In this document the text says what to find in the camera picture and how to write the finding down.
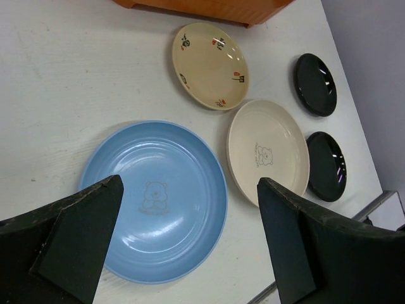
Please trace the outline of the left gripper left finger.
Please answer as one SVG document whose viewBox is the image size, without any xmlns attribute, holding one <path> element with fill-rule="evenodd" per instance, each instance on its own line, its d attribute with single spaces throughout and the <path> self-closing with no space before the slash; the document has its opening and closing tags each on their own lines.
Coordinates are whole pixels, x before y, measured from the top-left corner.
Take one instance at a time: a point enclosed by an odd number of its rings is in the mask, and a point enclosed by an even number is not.
<svg viewBox="0 0 405 304">
<path fill-rule="evenodd" d="M 92 303 L 123 198 L 111 175 L 1 221 L 1 303 Z"/>
</svg>

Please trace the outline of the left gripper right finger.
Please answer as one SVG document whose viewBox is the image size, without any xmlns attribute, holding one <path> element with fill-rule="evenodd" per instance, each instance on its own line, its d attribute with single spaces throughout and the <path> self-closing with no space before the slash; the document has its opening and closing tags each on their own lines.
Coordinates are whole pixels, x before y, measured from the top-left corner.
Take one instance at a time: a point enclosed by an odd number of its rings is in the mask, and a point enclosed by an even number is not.
<svg viewBox="0 0 405 304">
<path fill-rule="evenodd" d="M 282 303 L 403 303 L 404 233 L 339 215 L 263 177 L 259 210 Z"/>
</svg>

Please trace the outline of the orange plastic bin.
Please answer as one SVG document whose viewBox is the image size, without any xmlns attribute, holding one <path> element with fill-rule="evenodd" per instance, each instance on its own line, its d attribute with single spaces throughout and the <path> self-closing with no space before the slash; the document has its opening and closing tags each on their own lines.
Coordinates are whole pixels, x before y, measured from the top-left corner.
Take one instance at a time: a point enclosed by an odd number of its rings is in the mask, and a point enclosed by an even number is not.
<svg viewBox="0 0 405 304">
<path fill-rule="evenodd" d="M 292 3 L 291 0 L 115 0 L 132 9 L 147 6 L 243 24 L 250 28 L 266 22 Z"/>
</svg>

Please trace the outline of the glossy black plate front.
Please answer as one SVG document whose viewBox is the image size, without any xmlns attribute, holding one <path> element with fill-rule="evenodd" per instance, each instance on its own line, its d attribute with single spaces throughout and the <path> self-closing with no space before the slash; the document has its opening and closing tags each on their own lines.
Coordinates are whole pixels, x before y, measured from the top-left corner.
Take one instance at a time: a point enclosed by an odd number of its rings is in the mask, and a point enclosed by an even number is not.
<svg viewBox="0 0 405 304">
<path fill-rule="evenodd" d="M 323 201 L 337 201 L 347 183 L 346 161 L 340 146 L 331 135 L 321 131 L 311 134 L 306 142 L 310 190 Z"/>
</svg>

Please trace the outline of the blue plastic plate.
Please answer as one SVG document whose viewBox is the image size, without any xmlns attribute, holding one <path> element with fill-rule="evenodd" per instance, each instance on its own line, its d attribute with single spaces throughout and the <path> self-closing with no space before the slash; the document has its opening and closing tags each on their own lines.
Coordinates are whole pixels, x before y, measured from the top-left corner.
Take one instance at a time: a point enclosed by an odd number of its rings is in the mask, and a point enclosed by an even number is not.
<svg viewBox="0 0 405 304">
<path fill-rule="evenodd" d="M 149 120 L 110 135 L 89 158 L 79 189 L 119 175 L 123 197 L 104 266 L 122 279 L 162 284 L 207 259 L 227 217 L 227 183 L 195 133 Z"/>
</svg>

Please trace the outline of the cream plastic plate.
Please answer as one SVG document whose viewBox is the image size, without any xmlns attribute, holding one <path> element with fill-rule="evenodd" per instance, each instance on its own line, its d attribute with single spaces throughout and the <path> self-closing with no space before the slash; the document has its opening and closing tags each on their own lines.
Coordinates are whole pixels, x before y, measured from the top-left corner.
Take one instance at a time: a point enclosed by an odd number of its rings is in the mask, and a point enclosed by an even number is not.
<svg viewBox="0 0 405 304">
<path fill-rule="evenodd" d="M 241 193 L 259 206 L 257 184 L 269 177 L 302 196 L 309 181 L 305 137 L 291 114 L 263 99 L 247 102 L 235 114 L 227 136 L 227 161 Z"/>
</svg>

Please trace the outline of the small beige patterned plate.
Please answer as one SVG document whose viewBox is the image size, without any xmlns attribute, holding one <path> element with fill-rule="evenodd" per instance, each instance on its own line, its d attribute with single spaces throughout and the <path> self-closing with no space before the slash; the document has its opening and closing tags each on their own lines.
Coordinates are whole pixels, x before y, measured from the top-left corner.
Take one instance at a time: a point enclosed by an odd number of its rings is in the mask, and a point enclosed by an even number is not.
<svg viewBox="0 0 405 304">
<path fill-rule="evenodd" d="M 238 44 L 222 29 L 196 22 L 182 27 L 172 62 L 183 88 L 201 105 L 227 111 L 245 99 L 249 69 Z"/>
</svg>

